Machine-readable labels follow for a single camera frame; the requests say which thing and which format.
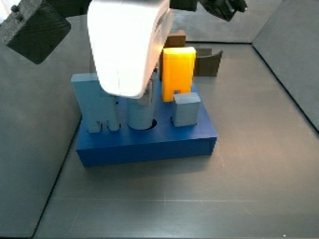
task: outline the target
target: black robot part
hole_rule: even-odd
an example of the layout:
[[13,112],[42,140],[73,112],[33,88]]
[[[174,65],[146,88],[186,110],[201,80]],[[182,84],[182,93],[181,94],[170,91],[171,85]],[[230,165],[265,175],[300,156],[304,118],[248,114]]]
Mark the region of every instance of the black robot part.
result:
[[205,9],[225,21],[230,21],[238,11],[248,10],[245,0],[199,0]]

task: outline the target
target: orange block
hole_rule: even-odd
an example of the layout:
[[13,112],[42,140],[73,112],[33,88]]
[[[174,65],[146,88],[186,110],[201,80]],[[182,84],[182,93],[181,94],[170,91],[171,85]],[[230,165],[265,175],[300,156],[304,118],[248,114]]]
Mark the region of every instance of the orange block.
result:
[[191,92],[197,50],[189,48],[163,49],[162,97],[174,101],[175,93]]

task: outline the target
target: stacked blocks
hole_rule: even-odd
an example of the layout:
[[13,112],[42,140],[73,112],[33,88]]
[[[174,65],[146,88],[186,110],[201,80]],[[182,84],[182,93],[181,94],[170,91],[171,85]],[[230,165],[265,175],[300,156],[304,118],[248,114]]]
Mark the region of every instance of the stacked blocks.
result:
[[175,93],[191,92],[195,59],[197,50],[193,47],[163,50],[163,102],[173,102]]
[[177,127],[198,124],[199,104],[195,92],[175,94],[173,122]]
[[[77,78],[91,74],[75,75]],[[135,130],[129,126],[127,99],[119,98],[119,118],[122,129],[117,132],[102,131],[91,134],[85,119],[78,137],[78,154],[85,166],[99,166],[125,162],[142,162],[173,158],[211,155],[217,143],[217,129],[199,102],[198,124],[175,127],[173,123],[174,103],[165,103],[161,98],[162,86],[158,74],[153,76],[154,84],[159,85],[154,92],[157,101],[157,125],[147,130]]]
[[90,133],[121,129],[117,97],[102,88],[97,74],[73,76],[78,103],[83,112],[85,124]]

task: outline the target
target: dark brown block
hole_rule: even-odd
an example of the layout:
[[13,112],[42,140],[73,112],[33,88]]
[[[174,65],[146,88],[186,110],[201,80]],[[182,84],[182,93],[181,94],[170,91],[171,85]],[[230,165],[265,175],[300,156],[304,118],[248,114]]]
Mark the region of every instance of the dark brown block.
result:
[[223,51],[213,54],[213,49],[197,49],[195,77],[215,77]]

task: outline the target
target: gray metal floor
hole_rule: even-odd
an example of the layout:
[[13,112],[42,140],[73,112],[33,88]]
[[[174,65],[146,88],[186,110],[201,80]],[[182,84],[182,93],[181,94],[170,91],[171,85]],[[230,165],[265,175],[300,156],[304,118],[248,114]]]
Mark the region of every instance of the gray metal floor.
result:
[[318,132],[253,46],[209,46],[213,157],[85,168],[74,145],[38,238],[319,237]]

